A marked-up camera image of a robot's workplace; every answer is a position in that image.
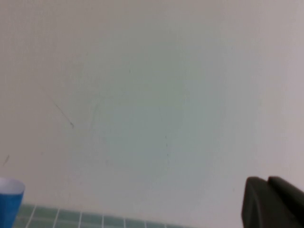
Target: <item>pencil mark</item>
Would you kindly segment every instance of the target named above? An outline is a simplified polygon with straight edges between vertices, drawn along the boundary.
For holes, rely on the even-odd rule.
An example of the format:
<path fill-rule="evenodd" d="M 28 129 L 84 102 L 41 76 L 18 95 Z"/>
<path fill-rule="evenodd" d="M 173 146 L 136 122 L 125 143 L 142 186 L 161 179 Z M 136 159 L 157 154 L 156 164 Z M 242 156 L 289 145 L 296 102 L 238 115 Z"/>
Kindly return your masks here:
<path fill-rule="evenodd" d="M 10 156 L 8 155 L 8 156 L 6 157 L 4 163 L 2 164 L 2 166 L 4 166 L 6 163 L 8 163 L 9 159 L 10 159 Z"/>

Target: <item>wall scratch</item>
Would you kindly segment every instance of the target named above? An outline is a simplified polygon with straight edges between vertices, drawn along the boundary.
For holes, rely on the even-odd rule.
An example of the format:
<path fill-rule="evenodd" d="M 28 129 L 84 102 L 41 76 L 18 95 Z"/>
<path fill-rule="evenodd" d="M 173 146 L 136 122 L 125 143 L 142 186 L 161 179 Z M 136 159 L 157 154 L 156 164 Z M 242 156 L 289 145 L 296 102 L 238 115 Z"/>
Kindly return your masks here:
<path fill-rule="evenodd" d="M 2 166 L 4 166 L 6 163 L 8 163 L 9 159 L 10 159 L 10 156 L 8 155 L 8 156 L 6 157 L 4 163 L 2 164 Z"/>
<path fill-rule="evenodd" d="M 55 103 L 55 101 L 53 101 L 52 98 L 50 98 L 50 100 L 57 107 L 57 109 L 61 112 L 61 114 L 66 118 L 66 120 L 70 123 L 70 125 L 72 126 L 72 128 L 74 128 L 74 124 L 70 121 L 70 119 L 66 116 L 66 114 L 61 110 L 61 108 Z"/>
<path fill-rule="evenodd" d="M 72 126 L 72 129 L 74 128 L 74 124 L 72 123 L 72 121 L 70 121 L 70 119 L 68 118 L 68 116 L 62 111 L 62 109 L 56 104 L 56 102 L 52 99 L 52 97 L 45 91 L 45 89 L 38 84 L 38 86 L 40 87 L 40 89 L 44 92 L 44 94 L 51 100 L 51 102 L 53 103 L 53 105 L 56 106 L 56 108 L 61 112 L 61 114 L 64 116 L 64 118 L 70 123 L 70 125 Z"/>

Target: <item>cup rim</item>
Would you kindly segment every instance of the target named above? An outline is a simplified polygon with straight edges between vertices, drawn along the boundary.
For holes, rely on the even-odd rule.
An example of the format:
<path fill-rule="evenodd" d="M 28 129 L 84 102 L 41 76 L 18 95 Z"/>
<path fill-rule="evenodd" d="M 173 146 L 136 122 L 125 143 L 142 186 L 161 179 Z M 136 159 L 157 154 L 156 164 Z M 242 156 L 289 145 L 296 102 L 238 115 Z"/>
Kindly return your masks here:
<path fill-rule="evenodd" d="M 24 192 L 25 185 L 13 178 L 0 177 L 0 194 L 17 195 Z"/>

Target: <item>blue cup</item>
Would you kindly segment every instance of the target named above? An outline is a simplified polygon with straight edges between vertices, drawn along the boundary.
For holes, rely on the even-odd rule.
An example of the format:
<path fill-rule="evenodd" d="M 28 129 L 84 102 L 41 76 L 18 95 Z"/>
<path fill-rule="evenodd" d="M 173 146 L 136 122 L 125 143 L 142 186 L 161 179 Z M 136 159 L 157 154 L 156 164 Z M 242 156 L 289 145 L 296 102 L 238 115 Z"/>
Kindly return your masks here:
<path fill-rule="evenodd" d="M 0 228 L 12 228 L 22 202 L 25 185 L 0 177 Z"/>

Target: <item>white wall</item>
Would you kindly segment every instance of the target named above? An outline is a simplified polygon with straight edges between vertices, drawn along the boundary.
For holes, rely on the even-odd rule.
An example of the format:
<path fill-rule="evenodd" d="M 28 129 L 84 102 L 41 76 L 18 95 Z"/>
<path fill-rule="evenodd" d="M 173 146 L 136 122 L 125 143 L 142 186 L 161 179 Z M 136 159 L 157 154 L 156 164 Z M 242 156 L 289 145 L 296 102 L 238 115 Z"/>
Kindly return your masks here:
<path fill-rule="evenodd" d="M 241 227 L 247 176 L 304 188 L 303 58 L 301 0 L 3 0 L 0 174 L 27 202 Z"/>

